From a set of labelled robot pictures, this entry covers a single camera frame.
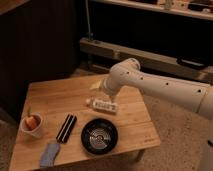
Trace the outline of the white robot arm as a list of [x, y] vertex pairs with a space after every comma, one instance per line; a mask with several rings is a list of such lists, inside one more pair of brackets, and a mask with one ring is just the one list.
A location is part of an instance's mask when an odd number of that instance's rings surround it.
[[135, 87], [207, 118], [210, 126], [197, 171], [213, 171], [213, 85], [148, 74], [140, 69], [137, 59], [128, 58], [113, 65], [109, 74], [91, 88], [115, 99], [123, 86]]

